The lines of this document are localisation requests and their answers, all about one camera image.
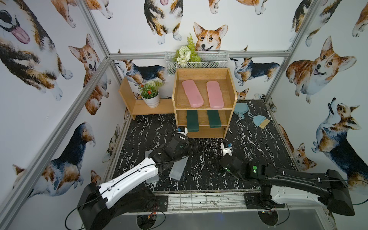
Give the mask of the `dark green pencil case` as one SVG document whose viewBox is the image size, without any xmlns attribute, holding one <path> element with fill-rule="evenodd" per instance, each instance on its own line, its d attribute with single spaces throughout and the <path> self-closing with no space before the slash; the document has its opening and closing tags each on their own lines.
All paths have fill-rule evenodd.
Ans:
<svg viewBox="0 0 368 230">
<path fill-rule="evenodd" d="M 219 128 L 222 126 L 218 110 L 208 110 L 207 114 L 210 128 Z"/>
<path fill-rule="evenodd" d="M 187 110 L 186 119 L 187 119 L 188 132 L 198 132 L 199 131 L 199 121 L 198 121 L 197 110 Z"/>
</svg>

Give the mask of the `pink pencil case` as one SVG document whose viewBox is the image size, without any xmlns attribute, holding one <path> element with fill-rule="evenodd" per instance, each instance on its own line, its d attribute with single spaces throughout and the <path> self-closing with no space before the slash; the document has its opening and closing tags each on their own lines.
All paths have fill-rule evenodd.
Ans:
<svg viewBox="0 0 368 230">
<path fill-rule="evenodd" d="M 224 108 L 224 100 L 220 85 L 217 81 L 208 81 L 206 83 L 209 105 L 211 109 L 222 109 Z"/>
<path fill-rule="evenodd" d="M 198 108 L 204 104 L 200 91 L 193 80 L 184 80 L 182 86 L 192 108 Z"/>
</svg>

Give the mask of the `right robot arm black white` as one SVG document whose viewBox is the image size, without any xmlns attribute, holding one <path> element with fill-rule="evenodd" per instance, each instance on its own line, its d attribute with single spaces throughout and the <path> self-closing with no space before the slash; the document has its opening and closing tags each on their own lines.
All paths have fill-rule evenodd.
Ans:
<svg viewBox="0 0 368 230">
<path fill-rule="evenodd" d="M 299 172 L 271 164 L 243 162 L 229 154 L 220 159 L 219 166 L 239 181 L 259 185 L 259 194 L 244 197 L 249 209 L 271 210 L 292 203 L 305 203 L 320 205 L 343 216 L 355 215 L 347 183 L 335 170 Z"/>
</svg>

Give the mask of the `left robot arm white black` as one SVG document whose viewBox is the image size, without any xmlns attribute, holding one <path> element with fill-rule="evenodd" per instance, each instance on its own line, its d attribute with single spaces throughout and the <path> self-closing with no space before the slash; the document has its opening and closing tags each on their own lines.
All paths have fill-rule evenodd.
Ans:
<svg viewBox="0 0 368 230">
<path fill-rule="evenodd" d="M 142 206 L 136 206 L 137 203 L 154 199 L 151 192 L 132 196 L 128 196 L 128 193 L 189 156 L 189 138 L 182 129 L 179 127 L 169 143 L 154 149 L 148 157 L 124 174 L 98 186 L 90 183 L 84 188 L 77 205 L 84 229 L 102 230 L 118 215 L 143 210 Z"/>
</svg>

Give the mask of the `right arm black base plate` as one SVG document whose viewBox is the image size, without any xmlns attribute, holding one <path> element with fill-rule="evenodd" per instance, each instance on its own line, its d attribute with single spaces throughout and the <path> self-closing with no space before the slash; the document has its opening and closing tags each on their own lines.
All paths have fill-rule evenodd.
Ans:
<svg viewBox="0 0 368 230">
<path fill-rule="evenodd" d="M 286 207 L 285 204 L 273 201 L 271 196 L 263 196 L 260 193 L 245 193 L 243 197 L 248 209 L 271 210 Z"/>
</svg>

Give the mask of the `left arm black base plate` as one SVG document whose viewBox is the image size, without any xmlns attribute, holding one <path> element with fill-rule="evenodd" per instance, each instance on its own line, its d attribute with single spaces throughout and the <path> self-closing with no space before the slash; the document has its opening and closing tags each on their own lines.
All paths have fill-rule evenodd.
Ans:
<svg viewBox="0 0 368 230">
<path fill-rule="evenodd" d="M 139 202 L 138 208 L 135 212 L 153 212 L 153 211 L 163 211 L 168 210 L 168 196 L 159 195 L 153 198 L 144 198 Z"/>
</svg>

